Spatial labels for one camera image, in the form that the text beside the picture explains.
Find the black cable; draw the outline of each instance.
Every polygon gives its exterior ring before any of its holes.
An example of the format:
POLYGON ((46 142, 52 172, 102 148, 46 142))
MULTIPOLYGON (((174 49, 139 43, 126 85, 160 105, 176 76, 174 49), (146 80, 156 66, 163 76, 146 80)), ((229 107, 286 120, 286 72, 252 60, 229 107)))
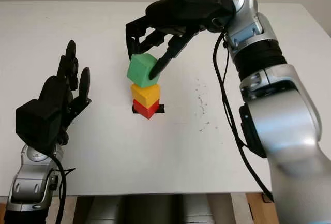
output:
POLYGON ((65 172, 64 172, 64 169, 62 167, 61 162, 53 154, 51 154, 49 157, 57 165, 58 170, 59 170, 59 172, 61 174, 61 182, 63 184, 63 186, 62 186, 63 187, 62 196, 60 198, 60 204, 59 204, 59 207, 58 207, 58 212, 57 212, 56 222, 55 222, 55 224, 60 224, 61 221, 62 221, 62 217, 63 217, 64 206, 65 206, 65 203, 66 203, 67 181, 66 181, 66 175, 65 175, 65 172))
POLYGON ((224 39, 224 35, 226 32, 226 28, 224 28, 224 30, 221 32, 220 36, 218 37, 216 43, 215 43, 215 47, 214 47, 214 51, 213 51, 213 64, 214 64, 214 69, 216 72, 216 76, 221 88, 221 94, 222 94, 222 101, 223 101, 223 105, 224 105, 224 109, 225 109, 225 114, 227 115, 227 119, 229 122, 229 125, 231 127, 232 130, 232 134, 234 136, 234 139, 236 141, 237 147, 239 149, 239 153, 244 161, 244 164, 246 165, 248 171, 251 173, 251 175, 253 176, 253 178, 255 179, 255 181, 257 182, 257 184, 260 186, 260 188, 263 190, 263 192, 269 197, 269 199, 271 201, 274 201, 273 195, 272 193, 265 187, 265 185, 263 184, 263 182, 260 180, 259 176, 255 173, 254 169, 252 168, 252 166, 250 165, 250 163, 248 162, 246 155, 244 153, 243 150, 243 146, 247 145, 240 139, 236 125, 235 125, 235 120, 232 114, 232 110, 228 101, 228 97, 227 94, 225 92, 225 88, 224 88, 224 81, 222 80, 221 74, 219 72, 218 69, 218 65, 217 65, 217 51, 219 48, 219 45, 222 41, 222 39, 224 39))
MULTIPOLYGON (((71 173, 71 172, 73 172, 74 170, 75 170, 76 168, 71 168, 71 169, 66 169, 66 170, 64 170, 65 171, 65 178, 67 179, 67 175, 69 174, 69 173, 71 173)), ((60 198, 60 200, 62 199, 62 180, 61 180, 61 182, 60 182, 60 186, 59 186, 59 188, 58 188, 58 197, 60 198)))

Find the cube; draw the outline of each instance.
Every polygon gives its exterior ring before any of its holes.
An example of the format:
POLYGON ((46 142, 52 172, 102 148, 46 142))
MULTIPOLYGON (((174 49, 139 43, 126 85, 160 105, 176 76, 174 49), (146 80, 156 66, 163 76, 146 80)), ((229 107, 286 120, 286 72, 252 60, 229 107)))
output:
POLYGON ((161 95, 161 89, 158 84, 147 88, 140 88, 133 84, 131 91, 133 98, 147 109, 160 99, 161 95))
POLYGON ((136 100, 133 100, 133 108, 136 110, 138 113, 146 117, 147 119, 150 119, 153 114, 159 109, 160 107, 160 100, 158 99, 156 102, 154 102, 153 105, 151 105, 149 108, 145 108, 142 106, 139 102, 136 100))
POLYGON ((156 61, 156 58, 147 53, 133 54, 131 56, 127 77, 140 88, 146 88, 157 84, 160 75, 157 75, 152 80, 148 78, 156 61))

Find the red cube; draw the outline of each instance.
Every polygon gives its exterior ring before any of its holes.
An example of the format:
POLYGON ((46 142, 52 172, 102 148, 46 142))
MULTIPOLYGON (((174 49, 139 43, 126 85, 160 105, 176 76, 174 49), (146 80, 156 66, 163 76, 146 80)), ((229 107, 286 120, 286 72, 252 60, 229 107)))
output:
POLYGON ((153 114, 160 108, 160 99, 158 99, 152 106, 150 106, 148 109, 142 106, 139 102, 136 100, 133 100, 133 108, 138 113, 146 117, 147 119, 150 119, 153 114))

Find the yellow cube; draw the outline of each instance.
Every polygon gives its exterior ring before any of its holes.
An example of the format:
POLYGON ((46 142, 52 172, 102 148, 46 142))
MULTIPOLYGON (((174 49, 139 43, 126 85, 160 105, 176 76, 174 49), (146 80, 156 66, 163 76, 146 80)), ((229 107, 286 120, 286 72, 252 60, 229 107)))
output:
POLYGON ((147 109, 160 99, 161 90, 158 84, 147 88, 140 88, 136 84, 133 84, 131 91, 133 98, 147 109))

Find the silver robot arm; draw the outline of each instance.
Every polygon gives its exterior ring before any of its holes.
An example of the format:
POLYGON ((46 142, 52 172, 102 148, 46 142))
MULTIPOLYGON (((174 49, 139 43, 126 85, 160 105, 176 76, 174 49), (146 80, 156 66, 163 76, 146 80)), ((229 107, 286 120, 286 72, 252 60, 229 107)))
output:
MULTIPOLYGON (((63 150, 56 145, 53 155, 61 161, 63 150)), ((53 192, 57 188, 57 165, 48 156, 25 145, 21 167, 13 179, 6 206, 6 223, 46 223, 53 192)))
POLYGON ((250 150, 268 159, 279 221, 331 223, 331 161, 318 144, 317 109, 257 0, 233 2, 226 39, 241 79, 242 127, 250 150))

